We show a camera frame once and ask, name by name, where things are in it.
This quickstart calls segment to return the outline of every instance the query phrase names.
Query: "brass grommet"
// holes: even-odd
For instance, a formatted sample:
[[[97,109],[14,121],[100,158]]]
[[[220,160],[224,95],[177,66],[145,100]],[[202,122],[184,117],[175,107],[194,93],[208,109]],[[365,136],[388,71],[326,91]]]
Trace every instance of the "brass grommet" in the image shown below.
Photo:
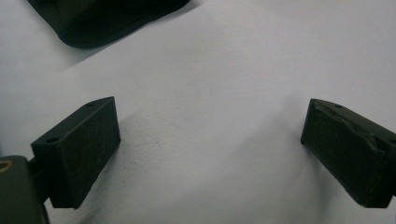
[[[0,174],[12,167],[14,161],[0,161]]]

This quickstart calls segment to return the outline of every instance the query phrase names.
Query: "white surface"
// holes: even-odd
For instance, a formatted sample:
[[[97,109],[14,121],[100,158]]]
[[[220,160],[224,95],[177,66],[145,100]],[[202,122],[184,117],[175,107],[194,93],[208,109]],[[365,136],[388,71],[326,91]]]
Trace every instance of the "white surface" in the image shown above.
[[[65,223],[395,223],[299,143],[310,98],[396,131],[396,2],[192,0],[94,50],[0,1],[0,150],[114,95],[122,142]]]

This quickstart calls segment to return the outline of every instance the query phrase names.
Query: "black bag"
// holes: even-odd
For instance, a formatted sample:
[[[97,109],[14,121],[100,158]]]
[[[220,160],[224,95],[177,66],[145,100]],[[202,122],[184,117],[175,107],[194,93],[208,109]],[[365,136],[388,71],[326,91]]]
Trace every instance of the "black bag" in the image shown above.
[[[88,49],[120,39],[190,0],[28,1],[65,44]]]

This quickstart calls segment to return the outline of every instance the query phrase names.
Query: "black object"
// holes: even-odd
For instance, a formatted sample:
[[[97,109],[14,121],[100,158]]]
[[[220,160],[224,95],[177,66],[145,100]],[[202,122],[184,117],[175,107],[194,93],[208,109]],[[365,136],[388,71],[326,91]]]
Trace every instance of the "black object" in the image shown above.
[[[312,99],[301,139],[364,207],[386,208],[396,187],[396,134],[334,103]]]
[[[120,144],[114,97],[90,102],[32,143],[35,157],[0,158],[0,222],[48,223],[43,202],[79,208]]]
[[[103,46],[190,0],[28,0],[61,40],[72,47]]]

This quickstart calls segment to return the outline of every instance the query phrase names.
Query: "screw hole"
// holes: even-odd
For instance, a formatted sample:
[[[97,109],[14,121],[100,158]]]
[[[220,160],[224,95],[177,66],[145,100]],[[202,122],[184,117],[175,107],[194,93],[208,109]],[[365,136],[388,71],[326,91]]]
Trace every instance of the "screw hole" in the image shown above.
[[[13,161],[0,161],[0,173],[3,173],[11,168],[13,163]]]
[[[46,140],[46,143],[54,143],[57,142],[59,140],[59,137],[54,137],[54,138],[50,138]]]

